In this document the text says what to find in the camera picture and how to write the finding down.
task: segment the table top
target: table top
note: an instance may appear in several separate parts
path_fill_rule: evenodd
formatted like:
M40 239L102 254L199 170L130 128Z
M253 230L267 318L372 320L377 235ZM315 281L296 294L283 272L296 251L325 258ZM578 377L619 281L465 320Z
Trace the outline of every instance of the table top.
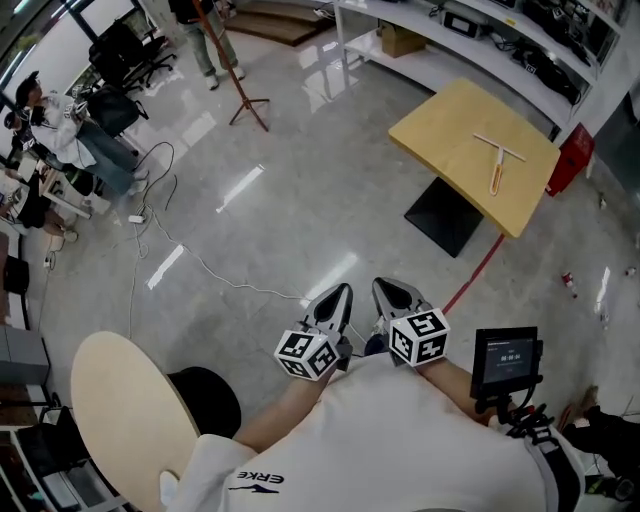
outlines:
M199 437L169 379L128 339L98 332L73 361L71 397L82 439L105 478L140 510L164 512L160 473L180 478Z
M498 148L474 133L526 158L522 162L505 152L496 196L489 193L489 182ZM511 237L522 234L560 157L527 120L464 78L407 115L389 136Z

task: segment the black table base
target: black table base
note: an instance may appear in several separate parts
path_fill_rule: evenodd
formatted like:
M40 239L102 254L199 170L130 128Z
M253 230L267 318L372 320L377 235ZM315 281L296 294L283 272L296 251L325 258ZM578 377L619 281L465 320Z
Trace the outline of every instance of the black table base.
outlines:
M229 384L206 368L191 367L168 375L200 434L232 438L240 428L240 404Z
M480 224L482 214L436 178L404 218L455 258Z

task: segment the red cable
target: red cable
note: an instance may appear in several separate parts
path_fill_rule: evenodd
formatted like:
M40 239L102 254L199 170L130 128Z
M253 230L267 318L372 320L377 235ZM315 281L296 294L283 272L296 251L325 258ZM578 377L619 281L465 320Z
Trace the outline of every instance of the red cable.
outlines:
M442 309L443 314L446 315L447 312L454 306L454 304L458 302L460 297L464 295L464 292L467 291L467 288L471 286L471 284L480 275L480 272L482 272L482 270L487 265L487 263L489 263L489 260L493 257L495 252L498 250L498 247L500 247L500 244L502 243L503 240L504 240L504 235L500 235L498 239L495 241L495 243L493 244L493 247L489 249L489 252L487 253L487 255L480 262L480 265L478 265L478 268L476 268L473 271L473 274L471 274L471 277L469 278L469 280L462 285L462 287L456 292L456 294L451 298L451 300L447 303L447 305Z

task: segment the t-shaped stick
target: t-shaped stick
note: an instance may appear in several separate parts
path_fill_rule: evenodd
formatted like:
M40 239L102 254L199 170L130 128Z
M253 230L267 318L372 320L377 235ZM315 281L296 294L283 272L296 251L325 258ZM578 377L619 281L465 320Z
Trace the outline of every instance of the t-shaped stick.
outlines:
M493 176L491 177L491 183L489 184L489 193L492 196L495 196L498 194L498 188L500 187L500 179L502 178L502 161L504 160L504 153L507 152L511 156L514 156L518 160L522 160L523 162L526 162L527 159L523 156L520 156L515 151L511 151L510 149L507 149L501 146L500 144L498 144L497 142L493 142L492 140L487 139L486 137L483 137L482 135L474 133L473 136L476 139L480 139L486 142L487 144L491 144L492 146L495 146L498 148L498 159L496 160L496 167L493 170Z

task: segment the tripod stand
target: tripod stand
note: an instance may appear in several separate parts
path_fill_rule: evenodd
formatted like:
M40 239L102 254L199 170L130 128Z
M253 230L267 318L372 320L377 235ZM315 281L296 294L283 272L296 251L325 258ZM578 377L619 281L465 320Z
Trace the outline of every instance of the tripod stand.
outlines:
M218 50L218 55L220 56L220 60L229 71L229 76L233 80L233 83L236 86L236 89L238 89L238 94L240 95L240 98L242 98L242 105L240 105L240 108L237 110L236 114L231 118L231 121L229 121L229 124L233 124L233 122L238 118L242 110L247 109L253 114L253 116L256 118L256 121L258 121L260 126L264 128L264 131L268 132L269 128L267 128L267 125L264 124L264 121L260 118L260 116L254 110L253 103L265 103L270 100L267 98L252 100L252 99L249 99L249 97L247 97L247 95L244 92L244 89L242 88L242 85L240 85L240 80L238 80L238 77L236 76L235 71L231 67L231 63L229 62L229 58L227 57L227 54L224 52L224 49L220 44L220 40L214 33L213 28L211 27L211 23L209 23L209 20L207 19L207 15L202 10L200 1L199 0L192 0L192 1L193 1L193 6L196 8L196 11L198 11L198 16L200 16L200 23L202 23L202 26L204 27L205 31L207 32L207 34L209 34L209 37L213 41L213 44L216 46L216 49Z

